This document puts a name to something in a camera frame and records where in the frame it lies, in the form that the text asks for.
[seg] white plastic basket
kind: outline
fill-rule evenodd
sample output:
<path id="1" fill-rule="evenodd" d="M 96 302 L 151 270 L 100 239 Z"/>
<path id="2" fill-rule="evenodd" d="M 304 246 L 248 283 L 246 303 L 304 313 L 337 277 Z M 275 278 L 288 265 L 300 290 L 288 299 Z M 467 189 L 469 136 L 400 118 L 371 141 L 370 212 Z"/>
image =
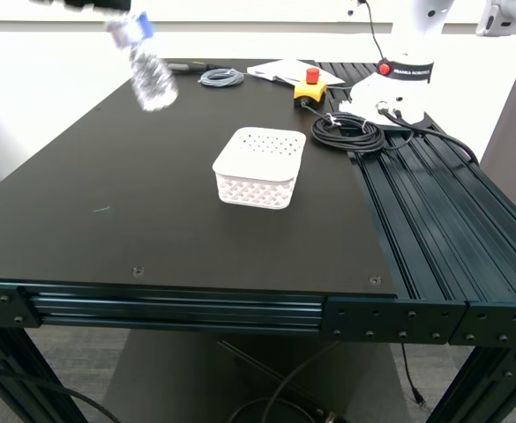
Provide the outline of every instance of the white plastic basket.
<path id="1" fill-rule="evenodd" d="M 301 167 L 306 136 L 293 130 L 241 128 L 213 164 L 225 203 L 287 207 Z"/>

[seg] black table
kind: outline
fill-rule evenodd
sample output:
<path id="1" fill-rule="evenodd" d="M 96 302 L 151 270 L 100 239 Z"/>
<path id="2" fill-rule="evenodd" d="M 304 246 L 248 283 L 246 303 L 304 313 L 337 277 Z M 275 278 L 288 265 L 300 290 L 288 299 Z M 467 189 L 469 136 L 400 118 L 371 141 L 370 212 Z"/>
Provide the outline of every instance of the black table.
<path id="1" fill-rule="evenodd" d="M 153 114 L 121 86 L 0 183 L 0 368 L 56 381 L 21 329 L 41 324 L 449 342 L 476 348 L 429 421 L 507 415 L 516 207 L 435 137 L 349 157 L 309 138 L 287 209 L 224 204 L 212 164 L 237 129 L 309 136 L 315 116 L 284 85 L 197 78 Z M 84 421 L 31 385 L 0 379 L 0 395 L 24 421 Z"/>

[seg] white wall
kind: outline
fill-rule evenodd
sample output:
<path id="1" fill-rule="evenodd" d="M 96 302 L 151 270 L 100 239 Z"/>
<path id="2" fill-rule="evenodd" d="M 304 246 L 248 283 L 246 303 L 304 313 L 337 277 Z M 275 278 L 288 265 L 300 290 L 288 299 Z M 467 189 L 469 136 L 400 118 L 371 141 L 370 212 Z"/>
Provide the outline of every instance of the white wall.
<path id="1" fill-rule="evenodd" d="M 176 22 L 369 22 L 365 6 L 356 0 L 140 0 L 152 21 Z M 370 0 L 375 22 L 393 22 L 405 3 L 412 0 Z M 476 23 L 486 0 L 459 0 L 448 14 L 449 23 Z M 80 13 L 54 3 L 45 8 L 28 0 L 0 0 L 0 20 L 100 21 L 102 15 L 85 9 Z"/>
<path id="2" fill-rule="evenodd" d="M 103 32 L 29 31 L 33 24 L 7 32 L 9 25 L 0 22 L 0 181 L 129 75 L 127 63 Z M 203 26 L 212 32 L 192 26 L 189 32 L 164 31 L 155 40 L 168 57 L 378 60 L 370 34 L 352 33 L 354 25 L 362 24 L 349 24 L 350 33 L 342 33 L 341 24 L 322 24 L 324 33 L 305 32 L 310 26 L 298 24 L 272 25 L 273 32 L 260 27 L 260 33 L 248 30 L 255 27 L 251 24 L 218 25 L 212 30 Z M 228 28 L 233 32 L 223 32 Z M 389 38 L 388 33 L 378 36 L 384 51 Z M 516 78 L 516 35 L 483 39 L 447 34 L 438 52 L 428 111 L 481 157 Z"/>

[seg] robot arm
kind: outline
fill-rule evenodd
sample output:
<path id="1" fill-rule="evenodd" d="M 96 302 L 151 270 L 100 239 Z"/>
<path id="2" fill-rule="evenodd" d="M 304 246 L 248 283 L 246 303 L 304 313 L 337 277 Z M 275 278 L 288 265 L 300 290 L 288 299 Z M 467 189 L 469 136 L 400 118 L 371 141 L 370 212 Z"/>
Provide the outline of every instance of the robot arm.
<path id="1" fill-rule="evenodd" d="M 516 32 L 516 0 L 487 0 L 477 35 L 501 37 Z"/>

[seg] cable connector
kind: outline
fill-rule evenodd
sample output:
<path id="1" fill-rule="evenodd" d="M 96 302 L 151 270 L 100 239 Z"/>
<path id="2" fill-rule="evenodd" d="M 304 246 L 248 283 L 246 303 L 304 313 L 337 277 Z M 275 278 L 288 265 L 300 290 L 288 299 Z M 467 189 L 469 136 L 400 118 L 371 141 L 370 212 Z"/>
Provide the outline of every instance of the cable connector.
<path id="1" fill-rule="evenodd" d="M 388 112 L 389 111 L 389 105 L 387 104 L 386 101 L 380 101 L 377 105 L 376 105 L 376 108 L 378 109 L 378 112 L 380 115 L 383 114 L 383 111 L 385 112 Z"/>
<path id="2" fill-rule="evenodd" d="M 412 387 L 413 395 L 415 396 L 415 401 L 420 407 L 424 407 L 426 405 L 426 400 L 423 397 L 423 394 L 416 387 Z"/>

